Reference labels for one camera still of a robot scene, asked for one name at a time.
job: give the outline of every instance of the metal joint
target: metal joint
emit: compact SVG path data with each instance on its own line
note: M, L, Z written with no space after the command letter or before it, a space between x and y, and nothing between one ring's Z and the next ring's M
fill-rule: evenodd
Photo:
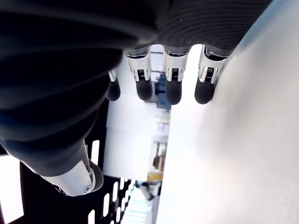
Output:
M211 51L207 52L206 47L203 45L199 58L199 80L202 83L210 82L214 84L226 58L226 56L220 56Z

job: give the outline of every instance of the black fingertip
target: black fingertip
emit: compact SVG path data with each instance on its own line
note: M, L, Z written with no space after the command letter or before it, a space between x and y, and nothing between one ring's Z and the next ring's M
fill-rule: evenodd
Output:
M171 105L176 105L182 98L182 82L166 80L166 99Z
M151 84L151 79L148 81L138 81L136 82L137 95L142 100L149 100L153 96L153 87Z
M213 98L214 90L215 90L214 84L211 84L210 82L202 83L197 78L195 93L194 93L195 100L199 104L207 104Z
M109 101L116 101L121 96L121 88L118 82L118 78L114 82L109 80L108 89L106 92L106 98Z

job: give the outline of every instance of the white surface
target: white surface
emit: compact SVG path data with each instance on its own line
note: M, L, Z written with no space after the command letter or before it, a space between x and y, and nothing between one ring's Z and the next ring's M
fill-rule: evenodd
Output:
M117 191L118 191L118 182L115 182L113 185L113 195L112 195L113 202L115 202L117 199Z
M100 141L99 140L93 141L91 161L96 165L98 164L98 160L99 160L99 148L100 148Z
M94 224L95 222L95 211L92 210L89 214L88 214L88 224Z
M194 99L192 49L171 126L157 224L297 224L299 1L275 0Z
M109 211L109 193L104 196L103 217L106 217Z
M121 96L109 103L103 173L113 177L147 180L151 125L156 104L139 99L128 62L117 67Z
M5 223L10 223L24 215L20 161L10 155L0 156L0 203Z

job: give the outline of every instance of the white wall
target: white wall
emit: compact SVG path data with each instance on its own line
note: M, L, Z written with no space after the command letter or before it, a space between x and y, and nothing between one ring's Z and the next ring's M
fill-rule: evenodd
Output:
M297 224L299 1L274 0L227 63L214 99L194 99L188 59L171 126L157 224Z
M149 170L152 120L160 112L156 104L139 99L125 57L117 67L117 76L121 96L109 102L103 173L145 181Z

